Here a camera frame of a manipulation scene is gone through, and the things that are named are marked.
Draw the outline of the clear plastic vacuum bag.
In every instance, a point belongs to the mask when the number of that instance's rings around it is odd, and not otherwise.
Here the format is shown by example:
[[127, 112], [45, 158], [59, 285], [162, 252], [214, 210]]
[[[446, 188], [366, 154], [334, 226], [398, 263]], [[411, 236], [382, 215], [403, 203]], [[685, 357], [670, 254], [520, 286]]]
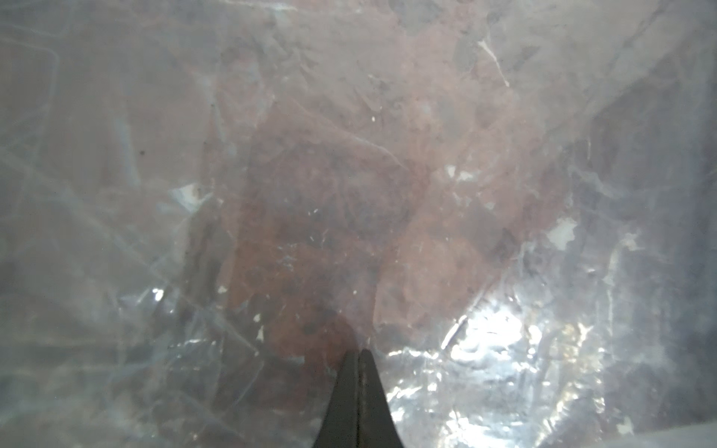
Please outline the clear plastic vacuum bag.
[[713, 1], [5, 1], [1, 444], [716, 444]]

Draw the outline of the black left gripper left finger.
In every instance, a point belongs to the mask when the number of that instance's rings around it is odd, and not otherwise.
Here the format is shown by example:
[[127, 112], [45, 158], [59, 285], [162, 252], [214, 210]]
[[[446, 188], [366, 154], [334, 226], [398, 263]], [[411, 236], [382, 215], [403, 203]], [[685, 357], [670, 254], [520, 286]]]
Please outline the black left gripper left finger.
[[337, 373], [326, 416], [314, 448], [357, 448], [359, 445], [359, 353], [349, 351]]

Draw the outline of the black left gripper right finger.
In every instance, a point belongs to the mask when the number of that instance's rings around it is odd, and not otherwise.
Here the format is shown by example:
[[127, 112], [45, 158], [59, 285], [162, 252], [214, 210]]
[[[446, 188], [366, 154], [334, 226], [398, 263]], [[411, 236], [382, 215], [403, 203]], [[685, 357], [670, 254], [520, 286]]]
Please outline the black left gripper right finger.
[[360, 352], [358, 374], [358, 447], [403, 448], [370, 350]]

